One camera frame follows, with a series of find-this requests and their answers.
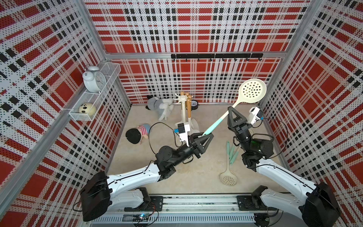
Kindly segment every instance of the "wooden handle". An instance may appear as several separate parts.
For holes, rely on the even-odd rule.
[[[187,98],[188,118],[192,117],[192,99]]]

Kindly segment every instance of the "cream slotted spoon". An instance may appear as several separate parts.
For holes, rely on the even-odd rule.
[[[260,101],[266,94],[266,85],[260,79],[249,79],[243,82],[238,89],[237,101],[232,105],[235,108],[241,102],[255,103]],[[203,135],[210,134],[228,115],[228,111],[225,112],[216,122],[214,122]]]
[[[238,178],[233,175],[233,173],[231,173],[229,170],[229,142],[227,142],[227,168],[224,173],[221,173],[221,175],[219,175],[219,178],[225,185],[234,186],[237,184]]]

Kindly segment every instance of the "beige floor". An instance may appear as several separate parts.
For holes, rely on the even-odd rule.
[[[223,115],[227,107],[227,105],[200,105],[197,110],[192,111],[192,117],[197,120],[200,131],[204,131]],[[251,105],[238,105],[236,109],[247,117],[251,107]],[[181,120],[180,108],[180,105],[175,106],[168,120],[163,122],[174,128],[174,123]],[[150,160],[155,160],[155,155],[146,139],[143,139],[141,144],[135,145],[125,138],[125,133],[143,123],[152,125],[157,119],[157,113],[147,110],[145,106],[131,108],[108,171],[109,175],[132,171],[148,165]],[[263,125],[253,129],[253,132],[267,133]],[[267,186],[274,191],[286,191],[269,178],[247,169],[243,165],[241,155],[238,155],[231,166],[231,172],[238,177],[237,185],[230,187],[223,184],[219,175],[226,170],[226,141],[232,143],[234,136],[234,133],[227,128],[227,118],[213,131],[213,135],[208,150],[201,155],[201,158],[194,158],[189,164],[176,166],[176,173],[166,180],[145,185],[148,192],[150,194],[243,193],[253,192],[259,185]],[[171,130],[163,124],[157,124],[152,128],[150,141],[155,152],[165,145],[176,148]],[[274,161],[280,163],[278,157],[274,158]]]

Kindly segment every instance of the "wire basket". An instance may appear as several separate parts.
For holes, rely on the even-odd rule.
[[[100,72],[103,73],[106,78],[106,85],[99,93],[92,93],[87,90],[82,94],[82,96],[78,99],[76,104],[72,107],[72,110],[69,112],[69,114],[75,121],[94,120],[103,101],[107,96],[107,93],[112,87],[112,84],[115,82],[115,79],[118,77],[119,73],[121,72],[120,64],[118,63],[111,63],[111,62],[100,63],[98,67],[100,68]],[[96,112],[92,115],[86,113],[79,113],[78,109],[84,103],[92,103],[92,107],[96,108]]]

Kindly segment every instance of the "plaid wall panel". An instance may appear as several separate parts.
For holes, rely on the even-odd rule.
[[[0,2],[0,186],[98,64],[89,31],[69,1]]]
[[[248,79],[267,84],[280,59],[142,59],[114,60],[121,65],[120,80],[131,103],[147,103],[147,95],[175,97],[188,91],[199,102],[234,102]]]
[[[363,220],[362,38],[363,1],[323,1],[263,107],[289,127],[292,171],[330,185],[349,226]],[[283,147],[284,126],[270,124]]]
[[[310,3],[84,2],[109,53],[285,51]]]
[[[110,163],[128,107],[113,85],[92,122],[70,121],[0,221],[0,226],[79,225],[79,192]],[[80,204],[75,207],[81,210]]]

